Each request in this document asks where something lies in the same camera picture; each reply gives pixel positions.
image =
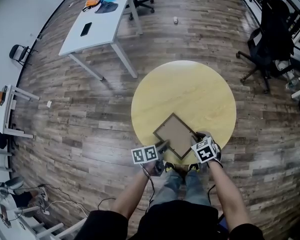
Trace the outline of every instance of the white table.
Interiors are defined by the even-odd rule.
[[[27,101],[29,101],[30,98],[40,100],[40,97],[36,95],[21,90],[20,88],[17,88],[15,86],[8,85],[4,103],[0,106],[0,133],[19,137],[33,138],[33,135],[25,134],[23,130],[15,130],[9,128],[10,110],[15,109],[14,95],[23,98]]]
[[[115,0],[113,2],[118,4],[118,7],[112,12],[100,14],[95,13],[95,11],[97,11],[101,6],[100,4],[87,10],[86,12],[81,11],[72,28],[70,29],[66,39],[64,40],[59,52],[59,56],[68,55],[96,79],[101,81],[104,79],[104,77],[95,69],[91,69],[90,66],[82,61],[75,52],[95,46],[110,44],[132,77],[138,77],[137,71],[134,69],[128,56],[116,38],[118,27],[127,4],[129,4],[131,9],[135,24],[137,26],[138,34],[141,35],[143,33],[135,4],[133,0]],[[92,25],[88,34],[80,36],[85,25],[90,22]]]

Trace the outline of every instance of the white wall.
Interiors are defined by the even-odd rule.
[[[0,0],[0,90],[15,85],[21,65],[9,58],[13,45],[31,47],[63,0]]]

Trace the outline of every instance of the glove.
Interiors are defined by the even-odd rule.
[[[217,163],[219,163],[219,165],[223,168],[223,165],[221,163],[221,148],[220,146],[215,142],[214,138],[212,138],[211,134],[207,131],[197,131],[196,133],[196,136],[192,138],[191,142],[194,144],[196,143],[199,143],[199,142],[202,142],[204,141],[205,139],[207,139],[208,137],[211,137],[213,143],[215,144],[215,147],[216,147],[216,157],[215,158],[212,158],[210,161],[215,161]]]

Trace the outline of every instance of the sneaker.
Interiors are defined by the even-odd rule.
[[[44,186],[39,187],[39,195],[43,198],[44,201],[48,202],[48,194]]]
[[[189,167],[188,167],[188,172],[190,172],[191,170],[195,170],[198,172],[200,172],[200,166],[198,163],[193,163],[193,164],[189,164]]]
[[[164,162],[164,171],[165,173],[171,171],[171,170],[174,170],[175,169],[175,165],[173,163],[170,163],[170,162]]]

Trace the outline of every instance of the desk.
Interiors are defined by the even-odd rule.
[[[96,79],[101,81],[104,79],[104,77],[95,69],[91,69],[90,66],[82,61],[75,52],[95,46],[110,44],[125,67],[128,69],[129,73],[132,75],[132,77],[138,77],[137,71],[131,64],[128,56],[126,55],[116,38],[118,27],[127,3],[131,8],[138,33],[140,35],[143,33],[136,7],[133,0],[115,0],[114,3],[118,4],[118,7],[115,11],[108,13],[95,13],[95,11],[99,9],[100,5],[91,8],[86,12],[81,11],[72,28],[70,29],[66,39],[64,40],[64,43],[59,52],[59,56],[68,55]],[[90,22],[92,23],[92,25],[88,34],[80,36],[85,25]]]
[[[0,106],[0,133],[14,135],[19,137],[33,138],[33,135],[25,134],[23,130],[15,130],[9,128],[10,110],[14,110],[13,101],[14,95],[23,98],[27,101],[31,99],[40,100],[40,97],[33,95],[27,91],[21,90],[12,85],[8,85],[4,103]]]
[[[235,98],[226,81],[212,68],[187,60],[155,68],[137,87],[131,119],[143,145],[159,141],[153,132],[171,113],[195,132],[210,132],[221,148],[231,137],[237,117]],[[192,150],[179,160],[168,149],[164,160],[184,165],[198,162]]]

